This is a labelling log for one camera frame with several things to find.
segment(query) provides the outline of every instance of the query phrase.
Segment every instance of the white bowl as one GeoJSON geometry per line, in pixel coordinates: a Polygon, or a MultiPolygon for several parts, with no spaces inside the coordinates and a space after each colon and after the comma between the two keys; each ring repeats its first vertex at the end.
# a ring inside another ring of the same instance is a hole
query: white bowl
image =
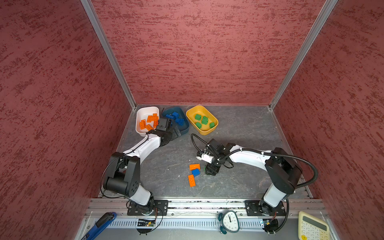
{"type": "Polygon", "coordinates": [[[136,132],[140,134],[140,136],[145,137],[146,132],[148,130],[144,128],[143,130],[140,129],[140,122],[141,120],[145,119],[146,125],[151,125],[153,127],[153,121],[147,122],[148,116],[153,115],[154,113],[157,113],[157,116],[159,116],[159,109],[157,107],[146,107],[146,108],[140,108],[136,113],[136,132]]]}

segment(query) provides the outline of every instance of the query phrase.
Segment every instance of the blue lego brick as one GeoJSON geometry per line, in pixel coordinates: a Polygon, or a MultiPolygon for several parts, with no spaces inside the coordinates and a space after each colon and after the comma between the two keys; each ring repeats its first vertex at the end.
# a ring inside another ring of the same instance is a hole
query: blue lego brick
{"type": "Polygon", "coordinates": [[[166,115],[166,118],[175,119],[175,117],[174,117],[174,116],[172,116],[172,115],[169,115],[169,114],[167,114],[167,115],[166,115]]]}
{"type": "Polygon", "coordinates": [[[183,125],[184,123],[184,118],[176,118],[175,122],[177,122],[179,125],[183,125]]]}
{"type": "Polygon", "coordinates": [[[192,170],[192,174],[193,174],[194,177],[199,176],[200,175],[199,169],[192,170]]]}
{"type": "Polygon", "coordinates": [[[173,112],[172,113],[172,116],[174,116],[175,118],[178,118],[179,117],[179,114],[177,112],[173,112]]]}

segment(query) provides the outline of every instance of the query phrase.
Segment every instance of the clock face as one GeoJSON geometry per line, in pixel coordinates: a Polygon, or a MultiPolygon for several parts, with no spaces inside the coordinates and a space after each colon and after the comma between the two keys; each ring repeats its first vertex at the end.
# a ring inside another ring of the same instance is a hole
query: clock face
{"type": "Polygon", "coordinates": [[[223,216],[223,226],[230,232],[237,232],[239,230],[239,223],[237,220],[236,213],[229,211],[223,216]]]}

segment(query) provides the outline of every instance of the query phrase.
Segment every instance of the blue bowl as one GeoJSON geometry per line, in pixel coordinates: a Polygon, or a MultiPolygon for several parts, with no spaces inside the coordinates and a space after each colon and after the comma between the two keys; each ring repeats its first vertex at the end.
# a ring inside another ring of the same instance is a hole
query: blue bowl
{"type": "Polygon", "coordinates": [[[177,112],[179,114],[179,118],[184,118],[184,123],[182,125],[179,125],[176,122],[173,122],[173,124],[176,124],[179,127],[181,135],[186,134],[189,131],[189,122],[183,110],[181,110],[181,108],[179,107],[169,108],[167,110],[164,110],[161,116],[165,118],[167,114],[171,115],[173,112],[177,112]]]}

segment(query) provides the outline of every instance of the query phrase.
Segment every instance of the alarm clock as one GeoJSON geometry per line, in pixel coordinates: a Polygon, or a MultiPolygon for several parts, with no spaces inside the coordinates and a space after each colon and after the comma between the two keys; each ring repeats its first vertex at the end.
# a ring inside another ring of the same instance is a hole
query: alarm clock
{"type": "Polygon", "coordinates": [[[228,211],[226,213],[220,213],[217,217],[220,222],[220,231],[223,234],[227,232],[238,232],[240,229],[239,220],[234,211],[228,211]]]}

